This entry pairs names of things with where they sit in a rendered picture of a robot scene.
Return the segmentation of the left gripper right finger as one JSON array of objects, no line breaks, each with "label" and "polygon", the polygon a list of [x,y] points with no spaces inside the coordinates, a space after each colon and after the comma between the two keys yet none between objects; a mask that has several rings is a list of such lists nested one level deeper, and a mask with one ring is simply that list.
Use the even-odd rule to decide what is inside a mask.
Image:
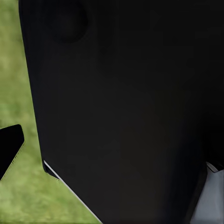
[{"label": "left gripper right finger", "polygon": [[224,162],[224,126],[214,124],[210,132],[209,140]]}]

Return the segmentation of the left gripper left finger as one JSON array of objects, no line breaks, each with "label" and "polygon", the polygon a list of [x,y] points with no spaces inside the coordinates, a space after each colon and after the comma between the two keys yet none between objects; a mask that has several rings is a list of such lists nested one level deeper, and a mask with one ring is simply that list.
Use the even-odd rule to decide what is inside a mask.
[{"label": "left gripper left finger", "polygon": [[0,129],[0,180],[24,143],[20,124]]}]

